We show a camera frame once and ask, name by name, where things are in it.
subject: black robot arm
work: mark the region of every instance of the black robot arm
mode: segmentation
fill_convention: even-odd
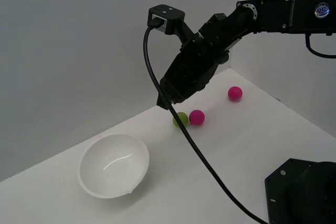
[[[164,20],[158,30],[175,34],[182,46],[160,86],[171,103],[181,103],[195,92],[205,88],[219,64],[228,60],[229,49],[250,33],[305,34],[310,47],[311,34],[336,32],[336,0],[247,0],[237,3],[229,16],[214,14],[198,31],[193,33],[184,22],[184,12],[167,5],[149,10],[148,24],[154,18]],[[157,105],[167,109],[162,99]]]

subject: gray wall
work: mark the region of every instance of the gray wall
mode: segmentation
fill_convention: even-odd
[[[0,180],[155,105],[149,7],[184,10],[196,31],[236,1],[0,0]],[[180,43],[155,31],[149,47],[160,77]]]
[[[335,55],[335,39],[314,35],[312,47]],[[236,72],[336,137],[336,60],[312,55],[304,35],[249,35],[233,55]]]

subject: logo sticker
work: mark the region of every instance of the logo sticker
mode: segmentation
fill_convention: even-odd
[[[327,3],[318,4],[315,8],[316,18],[325,18],[329,14],[329,5]]]

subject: magenta ball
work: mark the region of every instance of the magenta ball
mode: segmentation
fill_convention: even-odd
[[[194,110],[189,115],[189,121],[191,124],[200,126],[204,123],[205,114],[200,110]]]
[[[243,91],[240,87],[231,87],[227,92],[231,101],[239,101],[243,96]]]

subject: black cable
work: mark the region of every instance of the black cable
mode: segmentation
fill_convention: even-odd
[[[187,138],[188,142],[190,143],[191,147],[194,149],[194,151],[196,152],[196,154],[198,155],[198,157],[201,159],[201,161],[203,162],[203,164],[205,165],[205,167],[209,170],[209,172],[212,174],[212,176],[215,178],[215,180],[217,181],[217,183],[219,184],[219,186],[223,189],[223,191],[226,193],[226,195],[233,201],[234,204],[237,205],[237,207],[239,207],[245,214],[247,214],[249,217],[251,217],[252,219],[254,219],[256,222],[260,223],[260,224],[268,224],[267,222],[261,220],[259,217],[255,216],[254,214],[252,214],[249,210],[247,210],[234,196],[233,194],[229,191],[229,189],[225,186],[225,184],[223,183],[223,181],[220,179],[220,177],[217,175],[217,173],[215,172],[215,170],[211,167],[211,165],[209,164],[209,162],[206,160],[206,158],[204,157],[204,155],[202,154],[202,152],[200,151],[200,149],[197,147],[197,145],[195,144],[195,142],[193,141],[193,139],[191,138],[191,136],[189,135],[187,129],[184,127],[182,121],[180,120],[179,116],[177,115],[176,111],[174,110],[173,106],[171,105],[171,103],[168,101],[168,99],[166,98],[164,92],[162,91],[159,82],[157,81],[155,74],[153,72],[153,69],[151,67],[151,63],[149,61],[149,56],[148,56],[148,36],[150,31],[153,28],[159,28],[160,26],[163,25],[163,20],[160,18],[154,18],[152,20],[152,22],[150,23],[150,26],[147,28],[145,35],[143,37],[143,55],[144,55],[144,59],[145,59],[145,63],[146,63],[146,67],[148,70],[148,73],[154,83],[154,86],[156,87],[160,97],[162,98],[163,102],[165,103],[165,105],[167,106],[167,108],[169,109],[169,111],[172,113],[173,117],[175,118],[175,120],[177,121],[181,131],[183,132],[184,136]]]
[[[310,36],[311,34],[306,34],[306,47],[313,55],[316,55],[324,59],[336,59],[336,55],[325,55],[325,54],[321,54],[320,52],[316,52],[314,49],[312,49],[310,46]]]

